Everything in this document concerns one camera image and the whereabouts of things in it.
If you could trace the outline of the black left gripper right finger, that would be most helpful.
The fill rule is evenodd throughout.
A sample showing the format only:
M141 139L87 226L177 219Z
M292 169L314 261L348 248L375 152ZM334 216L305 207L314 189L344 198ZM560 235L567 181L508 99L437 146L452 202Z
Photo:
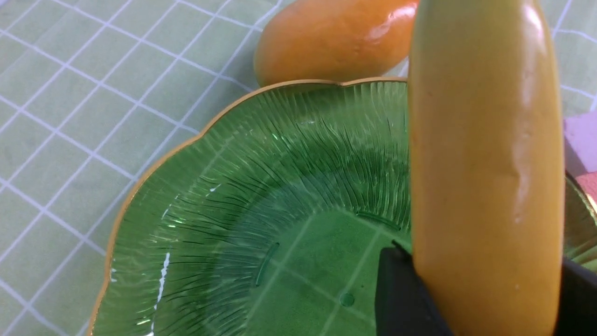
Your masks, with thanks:
M555 336L597 334L597 275L570 259L562 262Z

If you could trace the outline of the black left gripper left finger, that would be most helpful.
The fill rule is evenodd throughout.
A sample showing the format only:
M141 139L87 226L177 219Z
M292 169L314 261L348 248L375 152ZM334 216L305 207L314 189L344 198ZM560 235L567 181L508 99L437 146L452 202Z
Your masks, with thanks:
M399 242L380 251L375 290L378 336L452 336L417 275L412 256Z

